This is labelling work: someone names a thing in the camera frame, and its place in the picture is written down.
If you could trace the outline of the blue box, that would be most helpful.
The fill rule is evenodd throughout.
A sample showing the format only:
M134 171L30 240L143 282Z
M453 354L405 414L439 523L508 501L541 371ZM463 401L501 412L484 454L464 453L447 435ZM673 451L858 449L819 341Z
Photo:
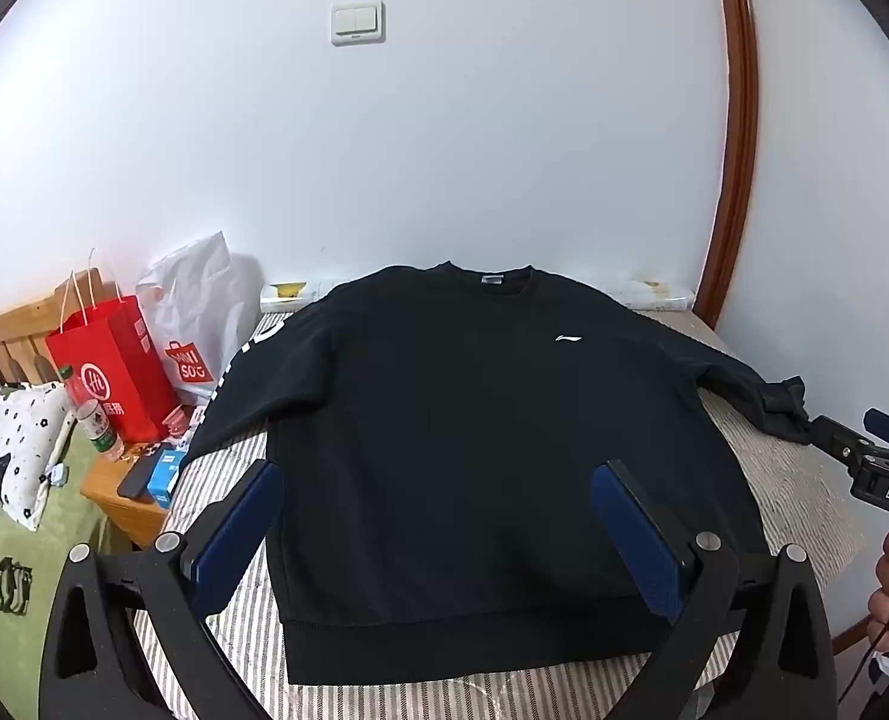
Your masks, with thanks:
M158 454L157 463L150 478L148 478L147 489L150 496L161 509L168 509L173 499L173 493L178 486L179 475L181 475L182 463L184 463L186 452L179 449L163 449Z

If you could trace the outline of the white Miniso plastic bag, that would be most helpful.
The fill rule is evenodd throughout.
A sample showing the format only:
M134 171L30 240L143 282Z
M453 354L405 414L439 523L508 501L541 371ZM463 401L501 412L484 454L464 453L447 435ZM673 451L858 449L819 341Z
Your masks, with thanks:
M136 296L166 376L182 403L205 405L256 328L261 268L214 232L143 271Z

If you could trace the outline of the green bed sheet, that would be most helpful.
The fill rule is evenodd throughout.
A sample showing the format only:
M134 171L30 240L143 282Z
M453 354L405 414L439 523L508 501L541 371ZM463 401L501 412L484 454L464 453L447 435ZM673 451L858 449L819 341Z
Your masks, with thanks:
M8 557L31 571L22 614L4 613L0 600L0 701L13 718L38 715L44 636L70 548L86 543L98 553L114 553L127 544L100 507L80 494L93 458L92 444L74 431L64 454L69 481L49 491L35 533L12 522L0 507L0 562Z

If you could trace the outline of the small pink container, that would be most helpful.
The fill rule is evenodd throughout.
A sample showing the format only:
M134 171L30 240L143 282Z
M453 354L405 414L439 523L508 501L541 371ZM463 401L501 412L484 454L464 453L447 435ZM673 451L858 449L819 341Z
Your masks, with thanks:
M204 406L179 405L166 416L163 427L166 429L166 439L189 439L204 418Z

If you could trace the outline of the black phone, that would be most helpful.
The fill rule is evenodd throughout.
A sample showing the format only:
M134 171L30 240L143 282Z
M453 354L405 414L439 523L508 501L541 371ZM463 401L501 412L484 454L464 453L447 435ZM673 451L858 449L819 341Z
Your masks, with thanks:
M131 466L131 470L125 473L119 483L116 494L122 499L139 500L145 494L148 481L154 474L157 463L158 452L143 454L137 458L136 463Z

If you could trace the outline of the wooden nightstand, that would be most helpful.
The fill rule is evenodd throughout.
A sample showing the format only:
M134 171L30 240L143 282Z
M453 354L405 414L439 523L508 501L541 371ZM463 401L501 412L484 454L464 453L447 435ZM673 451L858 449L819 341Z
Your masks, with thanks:
M159 448L160 444L127 445L116 460L95 455L80 485L80 494L97 504L136 548L148 548L154 543L165 523L166 511L147 489L139 489L143 473L134 476L131 483L125 478L136 468L145 470L145 466L152 465L150 452Z

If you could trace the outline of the striped mattress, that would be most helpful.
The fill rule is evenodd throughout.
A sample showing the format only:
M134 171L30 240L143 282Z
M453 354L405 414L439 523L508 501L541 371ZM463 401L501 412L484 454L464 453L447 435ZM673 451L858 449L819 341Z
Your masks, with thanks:
M285 500L210 632L275 718L597 718L664 622L591 509L620 460L694 532L803 546L860 532L804 445L739 403L757 376L689 316L515 319L504 305L267 319L182 470L184 532L256 460Z

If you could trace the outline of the black sweatshirt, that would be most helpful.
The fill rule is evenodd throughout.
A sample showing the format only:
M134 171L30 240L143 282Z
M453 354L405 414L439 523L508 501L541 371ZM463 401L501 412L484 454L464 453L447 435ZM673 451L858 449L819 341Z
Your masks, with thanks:
M536 268L390 266L241 349L191 450L266 429L293 683L410 683L654 649L666 624L593 514L594 470L622 461L687 527L763 553L701 399L803 442L805 393Z

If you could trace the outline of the white polka dot pillow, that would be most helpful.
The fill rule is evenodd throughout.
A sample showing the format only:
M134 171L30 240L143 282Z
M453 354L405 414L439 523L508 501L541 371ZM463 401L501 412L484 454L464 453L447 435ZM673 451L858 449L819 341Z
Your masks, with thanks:
M0 390L0 504L29 532L40 528L49 473L61 460L74 424L59 382Z

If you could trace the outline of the red paper shopping bag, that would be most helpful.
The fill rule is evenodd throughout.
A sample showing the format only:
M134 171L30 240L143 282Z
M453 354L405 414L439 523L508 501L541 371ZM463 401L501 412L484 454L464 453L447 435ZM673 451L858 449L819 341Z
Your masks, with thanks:
M106 283L96 268L72 275L61 296L59 325L47 335L54 366L70 366L98 400L125 444L170 435L179 408L148 332L139 301Z

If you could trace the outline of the brown wooden door frame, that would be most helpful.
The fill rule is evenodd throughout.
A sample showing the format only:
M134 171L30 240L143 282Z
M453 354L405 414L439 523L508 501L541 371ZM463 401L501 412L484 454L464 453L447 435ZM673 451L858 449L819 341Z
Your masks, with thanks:
M711 328L716 327L723 312L746 231L760 112L757 25L752 0L721 0L721 10L728 82L723 167L710 247L695 300L695 314Z

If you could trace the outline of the plastic water bottle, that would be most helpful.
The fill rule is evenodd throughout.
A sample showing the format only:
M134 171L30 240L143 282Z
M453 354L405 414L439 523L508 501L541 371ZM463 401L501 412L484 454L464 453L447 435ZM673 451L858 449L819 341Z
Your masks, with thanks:
M109 421L100 400L85 387L74 367L59 367L59 377L70 403L74 406L75 418L95 450L108 460L119 460L124 455L124 442Z

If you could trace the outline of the white light switch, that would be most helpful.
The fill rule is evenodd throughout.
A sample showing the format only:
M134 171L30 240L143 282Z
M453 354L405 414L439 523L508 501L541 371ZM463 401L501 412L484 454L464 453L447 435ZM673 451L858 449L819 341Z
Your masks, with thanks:
M385 21L383 0L335 4L329 16L329 39L335 47L381 44L386 37Z

